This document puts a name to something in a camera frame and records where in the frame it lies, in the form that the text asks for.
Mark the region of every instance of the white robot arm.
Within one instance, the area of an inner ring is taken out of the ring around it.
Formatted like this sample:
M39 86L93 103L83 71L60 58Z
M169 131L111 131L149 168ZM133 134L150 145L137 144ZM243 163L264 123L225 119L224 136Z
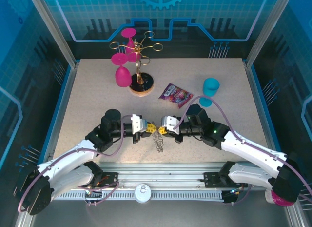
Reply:
M269 150L241 135L238 135L240 138L238 140L226 125L211 122L205 110L197 104L190 106L187 117L189 121L182 122L177 129L174 129L174 127L181 120L180 117L164 117L162 126L167 130L164 136L174 137L177 143L181 143L184 136L197 135L205 144L234 153L257 166L226 162L218 173L217 180L222 183L221 187L231 187L232 184L252 184L273 190L286 201L296 201L302 188L302 182L280 161L286 161L300 171L300 163L296 156L287 156L285 153ZM142 119L141 116L132 115L131 120L132 123L123 124L123 137L132 137L135 144L141 137L151 135L151 133L146 132L147 121ZM68 151L77 151L77 153L73 152L62 158L54 166L51 166L51 164L58 157L37 167L25 168L14 191L14 195L19 200L22 196L25 196L25 191L30 183L45 169L48 169L26 194L22 205L28 213L30 215L39 213L55 197L77 186L103 187L98 184L100 184L103 176L109 177L110 175L105 175L92 162L92 159L96 157L97 152L107 150L113 144L113 138L121 137L121 124L120 112L115 109L108 110L101 119L100 127L96 127L86 136L85 140L82 140ZM253 148L253 146L257 146L275 157L269 156ZM110 183L113 183L113 181L106 181L104 185Z

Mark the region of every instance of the beige work surface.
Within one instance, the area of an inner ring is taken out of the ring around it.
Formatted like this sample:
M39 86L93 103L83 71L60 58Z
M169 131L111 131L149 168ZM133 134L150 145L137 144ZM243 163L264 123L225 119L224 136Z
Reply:
M126 67L135 73L135 64ZM54 157L78 144L100 124L108 109L115 108L121 115L138 114L149 122L160 124L163 116L181 116L174 103L158 99L169 83L183 88L194 96L202 94L203 82L208 77L220 81L214 99L221 105L234 129L248 139L267 146L258 112L244 70L242 59L151 59L142 71L154 78L154 89L146 97L134 96L129 88L120 88L115 82L117 66L111 60L81 60ZM212 121L225 124L215 106L206 108ZM106 153L116 150L118 143ZM103 162L225 162L242 158L205 145L192 137L176 144L173 138L164 138L164 152L158 153L153 138L143 138L135 145L125 138L120 152L112 157L97 157Z

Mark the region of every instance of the candy wrapper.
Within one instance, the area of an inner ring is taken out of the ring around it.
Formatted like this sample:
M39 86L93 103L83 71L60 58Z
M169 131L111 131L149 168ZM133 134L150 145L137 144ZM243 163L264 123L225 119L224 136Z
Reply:
M179 109L183 107L191 98L193 94L175 86L174 84L169 84L160 99L169 100L172 103L177 103Z

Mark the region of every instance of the blue edge trim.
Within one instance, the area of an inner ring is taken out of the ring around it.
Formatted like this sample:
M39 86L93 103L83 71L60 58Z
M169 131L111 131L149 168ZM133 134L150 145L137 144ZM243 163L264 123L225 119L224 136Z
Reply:
M50 137L51 137L52 129L54 127L54 124L55 124L55 121L56 121L56 117L57 117L58 112L59 112L60 103L61 103L63 95L64 95L64 91L65 91L65 87L66 87L66 84L67 84L67 81L68 81L70 69L71 69L71 67L68 66L67 72L66 72L66 75L65 75L65 79L64 79L64 82L63 82L63 85L62 85L62 89L60 90L60 94L59 94L59 97L58 97L58 102L57 102L57 105L55 107L55 110L54 110L54 113L53 113L53 117L52 117L49 129L48 129L48 133L47 133L47 136L45 138L45 141L44 141L44 144L43 144L43 147L42 147L42 151L41 151L41 155L40 155L38 164L41 164L43 162L44 155L46 153L46 150L47 150L47 147L48 147L48 143L49 143L49 140L50 140ZM274 129L271 117L270 117L269 109L268 109L268 107L267 107L267 105L265 103L265 99L264 99L263 93L261 91L260 82L259 82L258 76L257 76L257 74L255 72L254 65L251 66L251 70L252 70L252 73L253 73L253 78L255 80L255 84L256 84L257 90L259 92L261 103L263 105L264 113L265 113L265 116L266 116L268 124L269 124L270 133L271 133L272 138L273 138L273 143L275 145L276 150L277 151L281 151L281 148L280 148L279 143L278 143L277 135L276 135L276 132L275 132L275 129Z
M269 109L267 107L267 104L265 103L265 99L264 99L263 93L261 91L261 85L260 85L257 73L255 72L254 65L251 66L251 70L252 70L252 73L253 73L253 78L254 78L255 84L257 86L257 90L259 92L261 103L263 105L264 114L265 114L265 116L267 118L267 121L268 121L268 124L269 124L270 133L271 133L272 138L273 138L273 143L275 145L275 149L276 149L276 151L281 151L281 147L280 147L278 139L277 139L277 135L276 135L273 123L272 123L272 119L271 119L271 116L270 116L270 113L269 113Z
M47 136L45 137L45 140L44 140L44 144L43 144L43 147L42 147L42 151L41 151L41 154L40 154L40 157L39 157L38 164L41 164L43 162L45 153L47 151L49 140L50 140L50 137L51 137L51 134L52 134L52 129L54 127L57 115L59 113L60 103L61 103L62 98L64 96L64 91L65 91L65 87L67 85L67 81L68 81L70 70L71 70L71 67L68 66L67 71L66 71L66 75L65 75L65 78L64 78L64 81L63 81L63 85L62 85L62 88L61 88L59 96L58 96L57 105L55 106L54 113L53 113L53 116L52 116L52 119L51 119L51 123L50 123L49 129L48 129L48 132L47 132Z

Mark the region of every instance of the blue cup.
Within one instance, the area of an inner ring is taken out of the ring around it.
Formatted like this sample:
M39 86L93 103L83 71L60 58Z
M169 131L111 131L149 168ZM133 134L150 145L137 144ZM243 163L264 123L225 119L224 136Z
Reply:
M204 81L203 94L205 96L212 97L217 93L219 88L220 88L220 82L216 78L212 78L212 77L207 78ZM205 99L205 98L200 98L199 103L204 107L211 106L212 104L212 102L209 99Z

